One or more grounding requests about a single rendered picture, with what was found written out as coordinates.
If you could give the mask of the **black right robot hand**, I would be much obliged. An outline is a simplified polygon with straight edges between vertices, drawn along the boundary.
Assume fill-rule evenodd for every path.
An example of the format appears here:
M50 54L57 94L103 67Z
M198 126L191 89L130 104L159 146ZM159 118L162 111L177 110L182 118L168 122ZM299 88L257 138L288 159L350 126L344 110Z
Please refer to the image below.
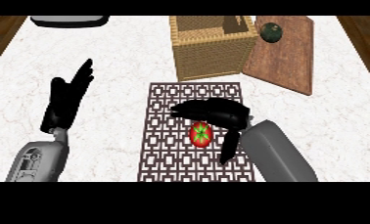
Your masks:
M199 120L226 129L219 156L219 163L225 164L235 155L239 131L247 128L250 109L238 102L223 98L189 100L170 109L171 117Z

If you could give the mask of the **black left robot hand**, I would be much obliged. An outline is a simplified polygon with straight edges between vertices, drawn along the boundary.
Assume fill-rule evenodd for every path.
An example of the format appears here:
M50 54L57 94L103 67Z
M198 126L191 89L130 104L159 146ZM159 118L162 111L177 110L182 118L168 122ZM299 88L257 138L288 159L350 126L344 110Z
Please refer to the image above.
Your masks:
M90 83L93 81L93 60L82 63L71 82L62 77L50 80L48 105L40 124L40 131L48 133L56 127L69 129Z

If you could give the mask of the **red tomato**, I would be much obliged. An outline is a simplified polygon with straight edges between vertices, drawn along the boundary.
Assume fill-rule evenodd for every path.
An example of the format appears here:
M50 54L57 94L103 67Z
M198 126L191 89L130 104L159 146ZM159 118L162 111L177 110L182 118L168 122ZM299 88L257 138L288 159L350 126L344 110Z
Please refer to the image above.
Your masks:
M213 137L211 126L205 122L196 121L189 129L191 144L198 148L204 148L210 144Z

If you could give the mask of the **wicker basket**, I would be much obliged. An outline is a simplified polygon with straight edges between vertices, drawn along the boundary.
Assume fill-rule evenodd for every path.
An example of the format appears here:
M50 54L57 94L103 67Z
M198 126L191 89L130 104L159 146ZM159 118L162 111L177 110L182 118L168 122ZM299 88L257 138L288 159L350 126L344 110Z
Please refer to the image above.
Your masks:
M179 81L238 74L257 40L248 16L170 16Z

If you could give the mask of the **brown patterned placemat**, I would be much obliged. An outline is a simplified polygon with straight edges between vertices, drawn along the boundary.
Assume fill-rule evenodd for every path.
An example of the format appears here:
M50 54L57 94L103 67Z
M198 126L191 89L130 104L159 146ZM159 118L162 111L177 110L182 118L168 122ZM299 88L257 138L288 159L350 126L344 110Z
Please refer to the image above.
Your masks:
M236 147L235 156L219 164L226 130L211 127L213 139L204 148L191 144L193 120L173 118L170 108L188 100L210 97L242 102L238 82L152 83L139 161L139 182L253 182L253 162Z

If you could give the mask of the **brown wooden cutting board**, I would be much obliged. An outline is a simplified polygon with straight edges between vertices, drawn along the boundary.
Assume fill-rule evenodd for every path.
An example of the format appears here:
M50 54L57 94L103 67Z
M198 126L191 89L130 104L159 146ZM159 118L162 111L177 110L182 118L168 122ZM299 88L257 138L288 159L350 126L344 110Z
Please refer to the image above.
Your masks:
M269 43L262 37L245 62L242 73L273 85L312 95L313 21L306 16L257 16L256 30L266 23L281 28L281 38Z

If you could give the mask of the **dark green round vegetable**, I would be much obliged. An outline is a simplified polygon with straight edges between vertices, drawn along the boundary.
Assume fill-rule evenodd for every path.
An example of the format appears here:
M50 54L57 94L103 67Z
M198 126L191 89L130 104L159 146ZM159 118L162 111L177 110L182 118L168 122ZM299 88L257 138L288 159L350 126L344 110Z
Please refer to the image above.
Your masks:
M273 23L267 22L260 28L260 37L267 43L276 43L282 36L281 27Z

